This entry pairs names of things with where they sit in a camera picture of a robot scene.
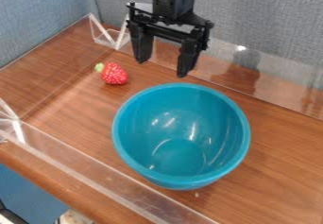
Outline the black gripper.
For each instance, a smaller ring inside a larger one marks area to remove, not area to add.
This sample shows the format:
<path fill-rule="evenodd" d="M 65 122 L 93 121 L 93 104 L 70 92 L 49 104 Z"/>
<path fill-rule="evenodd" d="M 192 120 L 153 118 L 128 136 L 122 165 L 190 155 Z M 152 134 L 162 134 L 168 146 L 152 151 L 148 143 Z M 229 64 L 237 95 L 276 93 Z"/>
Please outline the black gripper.
<path fill-rule="evenodd" d="M 196 0 L 129 1 L 126 28 L 134 59 L 142 63 L 150 58 L 153 38 L 181 43 L 176 76 L 184 78 L 194 68 L 200 50 L 208 47 L 213 23 L 194 13 Z"/>

